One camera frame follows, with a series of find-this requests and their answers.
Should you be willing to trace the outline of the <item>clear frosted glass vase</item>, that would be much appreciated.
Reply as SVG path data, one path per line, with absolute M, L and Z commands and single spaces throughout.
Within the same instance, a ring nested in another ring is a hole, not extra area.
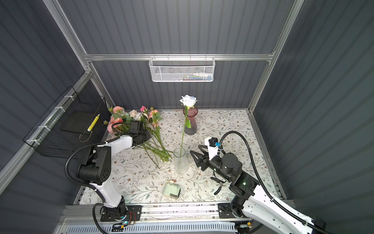
M 174 169 L 179 174 L 185 174 L 189 169 L 189 160 L 187 152 L 183 147 L 175 148 L 174 154 Z

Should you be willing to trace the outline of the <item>white blue rose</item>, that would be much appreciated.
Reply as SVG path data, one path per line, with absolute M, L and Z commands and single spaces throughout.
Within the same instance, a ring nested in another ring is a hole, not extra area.
M 194 108 L 197 98 L 194 96 L 190 95 L 184 95 L 181 96 L 180 102 L 182 103 L 182 106 L 184 106 L 184 125 L 183 125 L 183 130 L 182 130 L 182 140 L 181 140 L 181 149 L 183 148 L 184 145 L 184 135 L 185 135 L 185 128 L 191 128 L 191 121 L 188 119 L 188 113 L 189 110 Z

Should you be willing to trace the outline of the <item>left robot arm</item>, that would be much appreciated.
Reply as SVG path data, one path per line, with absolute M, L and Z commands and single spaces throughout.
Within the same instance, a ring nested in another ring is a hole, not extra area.
M 103 201 L 102 215 L 105 218 L 122 221 L 131 217 L 124 197 L 109 180 L 112 171 L 112 156 L 131 148 L 140 146 L 151 138 L 148 130 L 136 134 L 122 135 L 91 147 L 91 154 L 83 158 L 77 178 L 88 185 Z

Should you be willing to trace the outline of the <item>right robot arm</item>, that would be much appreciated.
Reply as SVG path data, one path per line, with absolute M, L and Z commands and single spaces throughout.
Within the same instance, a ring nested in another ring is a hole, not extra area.
M 259 221 L 278 234 L 324 234 L 325 222 L 296 211 L 282 200 L 267 194 L 260 182 L 242 170 L 242 163 L 232 153 L 221 153 L 210 158 L 200 145 L 200 153 L 190 151 L 197 167 L 207 168 L 230 183 L 235 194 L 231 211 L 237 217 L 248 217 Z

